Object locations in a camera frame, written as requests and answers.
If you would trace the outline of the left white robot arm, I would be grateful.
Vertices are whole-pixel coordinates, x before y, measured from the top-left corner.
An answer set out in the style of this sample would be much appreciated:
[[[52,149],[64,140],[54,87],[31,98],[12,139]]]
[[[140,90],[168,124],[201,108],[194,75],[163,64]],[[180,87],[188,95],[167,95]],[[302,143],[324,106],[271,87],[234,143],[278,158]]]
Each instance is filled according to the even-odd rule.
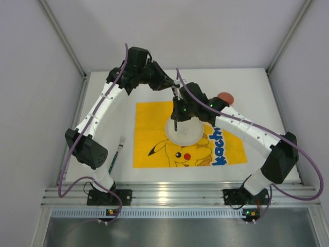
[[[69,155],[89,168],[91,174],[85,179],[100,192],[109,192],[115,183],[108,172],[108,148],[102,144],[102,139],[110,129],[109,122],[116,108],[141,84],[148,85],[153,91],[171,89],[176,93],[178,89],[147,49],[131,47],[125,50],[125,59],[120,67],[109,72],[89,113],[74,129],[65,133]]]

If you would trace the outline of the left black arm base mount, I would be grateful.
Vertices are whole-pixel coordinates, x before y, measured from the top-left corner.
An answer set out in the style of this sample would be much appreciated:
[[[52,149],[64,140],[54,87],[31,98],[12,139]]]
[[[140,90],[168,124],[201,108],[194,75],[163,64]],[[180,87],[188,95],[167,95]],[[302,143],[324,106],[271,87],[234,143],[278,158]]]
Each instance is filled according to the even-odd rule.
[[[123,206],[130,206],[133,191],[130,189],[117,189],[114,193],[121,199]],[[92,189],[88,192],[88,206],[119,206],[119,200],[108,192]]]

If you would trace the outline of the pink plastic cup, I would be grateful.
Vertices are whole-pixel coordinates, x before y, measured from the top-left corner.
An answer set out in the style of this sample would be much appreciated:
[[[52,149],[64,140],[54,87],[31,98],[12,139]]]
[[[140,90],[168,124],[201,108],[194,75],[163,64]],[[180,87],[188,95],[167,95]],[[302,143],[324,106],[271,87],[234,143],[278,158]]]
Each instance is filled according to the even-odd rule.
[[[234,103],[234,97],[230,94],[230,93],[227,93],[227,92],[221,92],[219,93],[218,95],[218,98],[226,101],[227,103],[229,103],[230,105],[233,105]]]

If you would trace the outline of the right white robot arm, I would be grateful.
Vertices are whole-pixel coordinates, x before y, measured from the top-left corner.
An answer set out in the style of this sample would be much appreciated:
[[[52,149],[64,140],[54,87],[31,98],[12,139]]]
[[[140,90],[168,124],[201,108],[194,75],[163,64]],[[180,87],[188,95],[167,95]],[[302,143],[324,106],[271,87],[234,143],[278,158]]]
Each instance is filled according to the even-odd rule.
[[[297,163],[297,139],[290,132],[276,135],[257,128],[228,102],[219,97],[207,98],[194,82],[184,87],[173,85],[171,90],[173,112],[165,132],[172,143],[178,146],[196,144],[201,140],[207,122],[214,128],[231,132],[265,158],[263,166],[241,185],[239,194],[244,200],[255,197],[272,184],[281,184]]]

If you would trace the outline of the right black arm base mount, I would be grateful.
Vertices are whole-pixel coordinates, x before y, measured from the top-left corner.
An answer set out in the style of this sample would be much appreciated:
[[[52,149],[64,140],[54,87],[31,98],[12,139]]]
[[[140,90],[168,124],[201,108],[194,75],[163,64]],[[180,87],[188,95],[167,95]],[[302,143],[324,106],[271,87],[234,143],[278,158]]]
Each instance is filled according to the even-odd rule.
[[[263,189],[254,196],[244,188],[224,189],[223,198],[227,206],[249,206],[258,203],[266,205],[269,202],[269,193],[267,189]]]

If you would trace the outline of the yellow pikachu cloth placemat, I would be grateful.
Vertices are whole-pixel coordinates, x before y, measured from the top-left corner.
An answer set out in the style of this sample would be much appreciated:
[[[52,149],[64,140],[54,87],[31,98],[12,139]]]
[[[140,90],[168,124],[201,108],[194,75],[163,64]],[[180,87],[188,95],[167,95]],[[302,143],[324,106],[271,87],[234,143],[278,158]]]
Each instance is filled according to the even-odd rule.
[[[184,147],[172,143],[165,134],[172,107],[170,101],[136,104],[134,168],[223,166],[247,162],[240,138],[207,123],[196,144]]]

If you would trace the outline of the white round plate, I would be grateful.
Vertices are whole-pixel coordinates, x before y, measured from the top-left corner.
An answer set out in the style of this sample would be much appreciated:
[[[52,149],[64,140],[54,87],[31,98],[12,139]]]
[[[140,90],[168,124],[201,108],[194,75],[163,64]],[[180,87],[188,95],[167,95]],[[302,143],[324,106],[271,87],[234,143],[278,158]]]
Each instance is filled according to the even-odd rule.
[[[191,146],[196,144],[203,136],[204,125],[196,117],[190,120],[177,122],[175,130],[175,121],[168,119],[165,126],[167,138],[178,146]]]

